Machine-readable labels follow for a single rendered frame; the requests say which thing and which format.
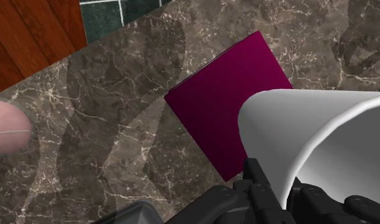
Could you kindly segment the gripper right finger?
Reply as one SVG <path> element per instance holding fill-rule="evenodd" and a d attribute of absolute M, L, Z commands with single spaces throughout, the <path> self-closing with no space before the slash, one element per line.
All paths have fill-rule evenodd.
<path fill-rule="evenodd" d="M 337 202 L 320 187 L 293 182 L 286 209 L 297 224 L 380 224 L 380 204 L 359 195 Z"/>

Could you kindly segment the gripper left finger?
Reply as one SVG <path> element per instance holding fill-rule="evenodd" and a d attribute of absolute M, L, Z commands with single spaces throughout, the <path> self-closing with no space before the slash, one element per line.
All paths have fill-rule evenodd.
<path fill-rule="evenodd" d="M 165 224 L 296 224 L 279 204 L 257 159 L 247 158 L 232 188 L 211 187 Z"/>

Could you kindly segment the white bowl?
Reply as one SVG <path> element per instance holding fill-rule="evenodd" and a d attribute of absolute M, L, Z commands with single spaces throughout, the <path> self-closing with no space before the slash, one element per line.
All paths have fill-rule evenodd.
<path fill-rule="evenodd" d="M 242 105 L 238 127 L 282 206 L 296 179 L 339 202 L 380 203 L 380 92 L 263 91 Z"/>

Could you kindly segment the pink ball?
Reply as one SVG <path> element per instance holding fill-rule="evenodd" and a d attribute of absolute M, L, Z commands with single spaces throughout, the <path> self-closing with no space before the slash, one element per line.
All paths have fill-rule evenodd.
<path fill-rule="evenodd" d="M 21 150 L 30 140 L 31 123 L 18 107 L 0 101 L 0 154 Z"/>

